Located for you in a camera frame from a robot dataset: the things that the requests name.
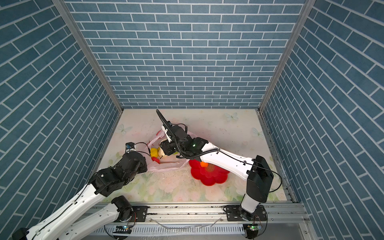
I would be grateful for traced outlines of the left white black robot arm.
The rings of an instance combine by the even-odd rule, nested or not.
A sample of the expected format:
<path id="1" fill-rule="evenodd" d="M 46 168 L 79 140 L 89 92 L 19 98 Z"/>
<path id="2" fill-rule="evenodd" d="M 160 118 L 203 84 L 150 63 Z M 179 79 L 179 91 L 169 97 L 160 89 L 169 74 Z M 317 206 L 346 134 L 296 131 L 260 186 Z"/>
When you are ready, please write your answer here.
<path id="1" fill-rule="evenodd" d="M 125 153 L 112 167 L 101 169 L 62 207 L 30 228 L 12 234 L 14 240 L 77 240 L 114 221 L 128 222 L 135 217 L 132 205 L 124 196 L 84 219 L 80 217 L 113 192 L 130 183 L 137 174 L 147 171 L 146 158 L 139 152 Z"/>

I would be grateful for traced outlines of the pink plastic bag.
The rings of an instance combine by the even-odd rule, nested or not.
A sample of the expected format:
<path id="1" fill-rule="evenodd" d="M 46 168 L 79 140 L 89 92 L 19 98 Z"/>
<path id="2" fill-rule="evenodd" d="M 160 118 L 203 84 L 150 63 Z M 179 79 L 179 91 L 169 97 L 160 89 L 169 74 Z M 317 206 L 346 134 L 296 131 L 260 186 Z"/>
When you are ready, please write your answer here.
<path id="1" fill-rule="evenodd" d="M 156 148 L 156 149 L 160 150 L 159 144 L 166 139 L 167 138 L 166 138 L 164 132 L 162 130 L 158 131 L 156 133 L 156 135 L 147 143 L 149 150 L 151 148 Z M 183 168 L 184 166 L 186 166 L 189 163 L 189 160 L 178 159 L 177 158 L 178 155 L 179 155 L 179 153 L 174 153 L 170 156 L 167 156 L 166 158 L 159 159 L 161 162 L 160 164 L 153 162 L 151 155 L 149 157 L 147 155 L 145 155 L 146 161 L 147 161 L 148 172 L 161 173 L 161 172 L 175 171 L 175 170 L 178 170 L 180 168 Z"/>

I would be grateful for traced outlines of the orange fake fruit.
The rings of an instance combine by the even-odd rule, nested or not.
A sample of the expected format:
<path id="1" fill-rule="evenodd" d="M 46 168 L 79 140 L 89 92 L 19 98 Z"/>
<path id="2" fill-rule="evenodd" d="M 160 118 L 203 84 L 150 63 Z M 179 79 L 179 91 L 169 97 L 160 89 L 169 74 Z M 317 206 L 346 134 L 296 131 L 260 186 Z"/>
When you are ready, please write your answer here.
<path id="1" fill-rule="evenodd" d="M 206 168 L 209 164 L 205 162 L 200 162 L 201 167 Z"/>

